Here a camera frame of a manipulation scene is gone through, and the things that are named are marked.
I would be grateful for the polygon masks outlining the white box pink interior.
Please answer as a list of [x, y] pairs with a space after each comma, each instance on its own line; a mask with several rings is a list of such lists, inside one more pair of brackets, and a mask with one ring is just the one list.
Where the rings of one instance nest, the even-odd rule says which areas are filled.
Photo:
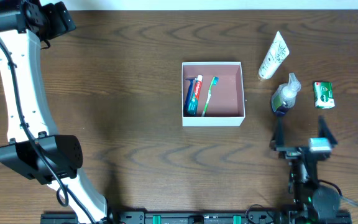
[[[190, 82], [186, 78], [203, 76], [196, 116], [183, 113]], [[219, 78], [213, 86], [212, 97], [204, 117], [201, 116], [212, 78]], [[183, 62], [181, 65], [181, 118], [183, 127], [240, 126], [246, 116], [244, 84], [240, 62]]]

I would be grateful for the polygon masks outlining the blue disposable razor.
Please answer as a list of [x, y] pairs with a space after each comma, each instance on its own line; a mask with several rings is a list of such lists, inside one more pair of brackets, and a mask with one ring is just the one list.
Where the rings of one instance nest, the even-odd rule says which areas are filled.
[[189, 84], [189, 87], [188, 87], [185, 103], [184, 103], [184, 106], [183, 106], [183, 113], [184, 114], [187, 114], [188, 105], [190, 104], [190, 99], [191, 99], [191, 95], [192, 95], [192, 92], [193, 92], [193, 83], [196, 80], [196, 78], [195, 77], [186, 78], [186, 80], [188, 80], [190, 82], [190, 84]]

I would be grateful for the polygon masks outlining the white lotion tube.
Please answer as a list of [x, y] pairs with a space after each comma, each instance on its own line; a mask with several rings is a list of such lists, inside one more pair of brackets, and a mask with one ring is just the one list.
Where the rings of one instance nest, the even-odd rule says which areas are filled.
[[281, 33], [277, 31], [270, 48], [262, 61], [258, 71], [261, 80], [268, 80], [273, 77], [279, 66], [289, 56], [290, 50], [284, 41]]

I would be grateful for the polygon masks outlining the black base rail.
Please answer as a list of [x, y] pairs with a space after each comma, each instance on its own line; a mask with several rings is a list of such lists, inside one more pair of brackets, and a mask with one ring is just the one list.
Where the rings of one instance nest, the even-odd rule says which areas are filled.
[[[245, 224], [245, 223], [340, 223], [351, 224], [349, 212], [340, 211], [335, 218], [327, 220], [312, 220], [295, 216], [292, 220], [279, 212], [251, 210], [244, 213], [145, 213], [122, 212], [111, 218], [95, 223], [123, 223], [123, 224]], [[74, 213], [46, 213], [40, 217], [41, 224], [83, 223]]]

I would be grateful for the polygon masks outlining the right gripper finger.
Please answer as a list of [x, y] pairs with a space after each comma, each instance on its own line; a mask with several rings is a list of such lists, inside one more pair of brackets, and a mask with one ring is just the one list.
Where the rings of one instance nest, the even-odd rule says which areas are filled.
[[332, 146], [337, 145], [337, 140], [328, 128], [323, 116], [318, 117], [318, 137], [326, 138]]
[[279, 117], [277, 119], [269, 146], [271, 149], [277, 149], [278, 147], [283, 147], [284, 144], [283, 119]]

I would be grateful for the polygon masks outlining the green soap bar pack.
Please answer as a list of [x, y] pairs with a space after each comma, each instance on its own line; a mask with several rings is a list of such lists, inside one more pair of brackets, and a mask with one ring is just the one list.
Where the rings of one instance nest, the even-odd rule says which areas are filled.
[[314, 105], [319, 109], [330, 109], [335, 107], [333, 87], [330, 82], [314, 82]]

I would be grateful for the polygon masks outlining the green white toothbrush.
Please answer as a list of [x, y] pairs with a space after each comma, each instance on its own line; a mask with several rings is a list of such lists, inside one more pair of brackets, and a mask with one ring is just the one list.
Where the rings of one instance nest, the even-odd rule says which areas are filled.
[[201, 114], [202, 117], [204, 117], [206, 115], [206, 112], [208, 110], [208, 105], [209, 105], [209, 102], [211, 100], [211, 97], [212, 97], [212, 89], [213, 89], [213, 86], [217, 85], [218, 83], [218, 80], [219, 78], [214, 76], [211, 80], [211, 83], [210, 83], [210, 86], [208, 88], [208, 95], [207, 95], [207, 99], [206, 99], [206, 103], [205, 103], [205, 106], [204, 106], [204, 109], [203, 109], [203, 112]]

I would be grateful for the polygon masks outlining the clear pump sanitizer bottle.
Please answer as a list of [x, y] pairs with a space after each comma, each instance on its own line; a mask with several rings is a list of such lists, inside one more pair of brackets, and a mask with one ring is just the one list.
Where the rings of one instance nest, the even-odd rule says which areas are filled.
[[271, 107], [274, 115], [284, 116], [296, 102], [296, 96], [301, 90], [301, 83], [295, 73], [289, 74], [288, 83], [281, 84], [271, 97]]

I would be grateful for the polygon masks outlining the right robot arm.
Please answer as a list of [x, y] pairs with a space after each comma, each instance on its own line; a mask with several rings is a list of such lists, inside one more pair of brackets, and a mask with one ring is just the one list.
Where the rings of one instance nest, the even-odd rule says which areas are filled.
[[322, 116], [318, 118], [318, 136], [309, 139], [307, 146], [287, 146], [283, 119], [277, 119], [270, 148], [290, 163], [288, 192], [295, 202], [276, 213], [275, 223], [319, 223], [336, 217], [339, 193], [320, 184], [317, 170], [317, 163], [329, 159], [335, 145], [337, 140]]

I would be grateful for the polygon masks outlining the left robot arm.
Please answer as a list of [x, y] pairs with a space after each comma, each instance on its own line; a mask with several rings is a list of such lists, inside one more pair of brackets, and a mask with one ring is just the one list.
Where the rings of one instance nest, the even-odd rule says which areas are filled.
[[53, 189], [78, 223], [107, 223], [107, 200], [83, 170], [78, 138], [59, 133], [40, 69], [41, 50], [75, 27], [63, 2], [0, 1], [0, 72], [8, 114], [0, 162]]

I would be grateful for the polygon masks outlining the red green toothpaste tube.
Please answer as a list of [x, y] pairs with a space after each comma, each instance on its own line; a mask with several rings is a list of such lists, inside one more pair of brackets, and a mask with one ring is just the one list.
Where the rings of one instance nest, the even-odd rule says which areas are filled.
[[203, 76], [198, 75], [196, 78], [195, 87], [192, 91], [192, 95], [190, 97], [190, 101], [189, 101], [187, 109], [186, 109], [187, 113], [190, 116], [196, 116], [196, 114], [197, 114], [198, 100], [200, 97], [202, 83], [203, 83]]

